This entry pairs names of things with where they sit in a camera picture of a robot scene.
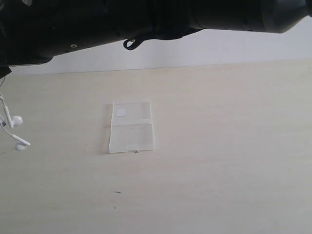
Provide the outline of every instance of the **clear plastic case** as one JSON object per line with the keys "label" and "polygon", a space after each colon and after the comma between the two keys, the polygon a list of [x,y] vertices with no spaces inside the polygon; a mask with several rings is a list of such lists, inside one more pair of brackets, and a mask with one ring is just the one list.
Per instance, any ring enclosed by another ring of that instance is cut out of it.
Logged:
{"label": "clear plastic case", "polygon": [[150,101],[113,103],[110,153],[155,149]]}

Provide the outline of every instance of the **light wood surface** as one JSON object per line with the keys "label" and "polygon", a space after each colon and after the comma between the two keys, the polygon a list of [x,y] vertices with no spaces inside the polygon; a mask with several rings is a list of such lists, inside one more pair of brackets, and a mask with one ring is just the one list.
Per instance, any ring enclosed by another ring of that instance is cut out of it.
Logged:
{"label": "light wood surface", "polygon": [[[310,234],[311,64],[9,77],[32,145],[0,131],[0,233]],[[107,154],[112,102],[145,98],[156,150]]]}

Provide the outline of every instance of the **white earphones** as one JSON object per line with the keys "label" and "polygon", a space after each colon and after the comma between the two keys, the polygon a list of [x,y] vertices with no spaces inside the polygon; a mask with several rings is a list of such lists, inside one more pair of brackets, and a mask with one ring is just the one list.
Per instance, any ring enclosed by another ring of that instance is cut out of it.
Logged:
{"label": "white earphones", "polygon": [[[4,102],[4,98],[0,92],[0,100],[2,101],[3,103],[3,109],[4,109],[4,112],[5,112],[5,115],[6,115],[6,119],[8,121],[8,124],[10,126],[10,128],[14,128],[14,127],[17,127],[17,126],[20,126],[22,123],[23,123],[23,119],[20,117],[20,116],[13,116],[13,118],[11,118],[10,116],[10,112],[9,112],[9,108],[6,106],[5,102]],[[27,148],[27,146],[30,146],[30,143],[22,138],[20,138],[19,136],[17,135],[14,135],[14,134],[11,134],[10,132],[8,132],[6,129],[5,129],[5,126],[6,126],[6,123],[4,121],[4,118],[2,115],[0,115],[0,127],[11,137],[13,138],[14,140],[17,140],[17,144],[15,145],[15,149],[17,151],[22,151],[22,150],[25,150]]]}

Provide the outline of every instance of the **plastic case lid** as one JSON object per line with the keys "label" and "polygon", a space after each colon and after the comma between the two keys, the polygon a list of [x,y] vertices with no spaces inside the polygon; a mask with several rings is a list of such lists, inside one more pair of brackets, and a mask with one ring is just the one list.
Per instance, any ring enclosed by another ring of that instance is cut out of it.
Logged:
{"label": "plastic case lid", "polygon": [[113,103],[110,153],[155,149],[151,102]]}

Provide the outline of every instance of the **small white label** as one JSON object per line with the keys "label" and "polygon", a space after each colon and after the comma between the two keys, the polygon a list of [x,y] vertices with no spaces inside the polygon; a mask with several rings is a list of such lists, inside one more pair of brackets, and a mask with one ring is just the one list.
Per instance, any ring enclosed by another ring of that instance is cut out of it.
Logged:
{"label": "small white label", "polygon": [[126,109],[117,109],[116,116],[117,117],[126,116]]}

